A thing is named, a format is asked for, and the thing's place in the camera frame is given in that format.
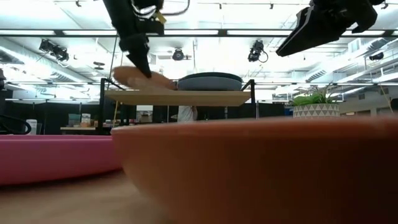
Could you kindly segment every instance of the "bowl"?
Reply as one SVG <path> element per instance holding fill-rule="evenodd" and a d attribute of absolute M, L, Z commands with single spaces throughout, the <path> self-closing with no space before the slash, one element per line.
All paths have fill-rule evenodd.
<path fill-rule="evenodd" d="M 181 224 L 398 223 L 397 118 L 116 128 L 127 176 Z"/>

